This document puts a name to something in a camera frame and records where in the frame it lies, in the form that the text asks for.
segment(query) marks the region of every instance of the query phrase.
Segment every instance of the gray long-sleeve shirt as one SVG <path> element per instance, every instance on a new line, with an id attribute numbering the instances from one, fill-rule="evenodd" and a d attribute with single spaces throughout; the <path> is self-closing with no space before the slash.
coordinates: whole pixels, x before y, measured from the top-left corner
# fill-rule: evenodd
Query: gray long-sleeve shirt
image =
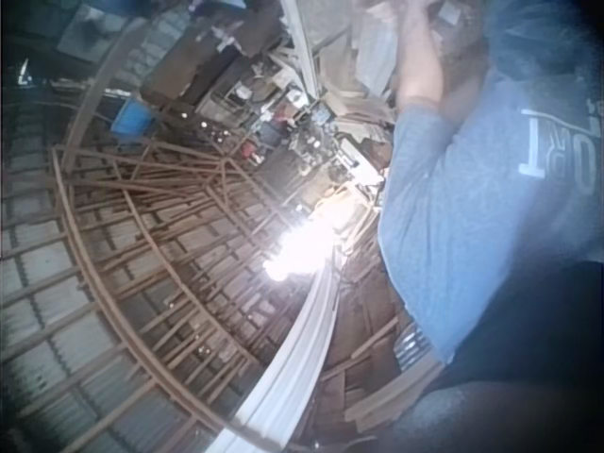
<path id="1" fill-rule="evenodd" d="M 433 109 L 401 114 L 379 241 L 444 360 L 511 273 L 601 260 L 602 110 L 574 75 L 491 72 L 457 133 Z"/>

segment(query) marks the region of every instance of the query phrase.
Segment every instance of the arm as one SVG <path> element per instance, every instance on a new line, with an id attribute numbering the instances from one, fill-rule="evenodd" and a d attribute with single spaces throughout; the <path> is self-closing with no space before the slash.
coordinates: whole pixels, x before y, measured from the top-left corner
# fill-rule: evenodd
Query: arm
<path id="1" fill-rule="evenodd" d="M 443 67 L 430 33 L 427 8 L 434 0 L 398 0 L 398 90 L 401 111 L 413 100 L 438 106 L 443 98 Z"/>

